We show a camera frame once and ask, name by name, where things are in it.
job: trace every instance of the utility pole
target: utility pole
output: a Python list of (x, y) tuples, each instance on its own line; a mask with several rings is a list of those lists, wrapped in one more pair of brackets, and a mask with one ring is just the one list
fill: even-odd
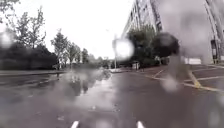
[(114, 40), (112, 42), (112, 45), (113, 45), (114, 54), (115, 54), (115, 57), (114, 57), (114, 68), (117, 69), (117, 52), (116, 52), (117, 37), (116, 36), (114, 36)]

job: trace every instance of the curb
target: curb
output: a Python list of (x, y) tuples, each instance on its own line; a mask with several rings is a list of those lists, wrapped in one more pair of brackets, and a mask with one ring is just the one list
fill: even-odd
[(26, 73), (26, 74), (1, 74), (0, 77), (16, 77), (16, 76), (34, 76), (34, 75), (53, 75), (53, 74), (64, 74), (66, 72), (45, 72), (45, 73)]

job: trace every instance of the wet road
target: wet road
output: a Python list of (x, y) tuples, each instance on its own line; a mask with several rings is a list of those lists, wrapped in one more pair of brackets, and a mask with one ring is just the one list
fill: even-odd
[[(59, 81), (51, 75), (1, 79), (0, 127), (70, 128), (75, 120), (80, 128), (136, 128), (139, 120), (146, 128), (224, 127), (221, 93), (182, 84), (165, 87), (139, 72), (99, 74), (67, 73)], [(80, 76), (82, 87), (71, 76)]]

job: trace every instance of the building facade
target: building facade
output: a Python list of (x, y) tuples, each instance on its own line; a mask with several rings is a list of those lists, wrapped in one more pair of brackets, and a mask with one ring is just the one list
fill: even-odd
[(122, 36), (124, 37), (128, 31), (140, 28), (142, 25), (152, 25), (155, 31), (162, 30), (155, 0), (135, 0)]
[(139, 9), (138, 23), (130, 18), (133, 15), (130, 14), (123, 35), (134, 28), (133, 24), (139, 25), (138, 27), (150, 24), (157, 32), (164, 31), (173, 34), (179, 39), (186, 57), (200, 58), (204, 64), (213, 63), (213, 55), (220, 54), (219, 49), (214, 51), (212, 46), (214, 40), (220, 42), (220, 45), (216, 47), (224, 48), (224, 39), (222, 39), (224, 2), (222, 0), (136, 1), (134, 6), (138, 6)]

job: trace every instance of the window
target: window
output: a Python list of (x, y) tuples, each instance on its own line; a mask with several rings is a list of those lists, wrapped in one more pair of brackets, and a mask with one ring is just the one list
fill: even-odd
[(131, 20), (133, 19), (133, 13), (131, 12)]

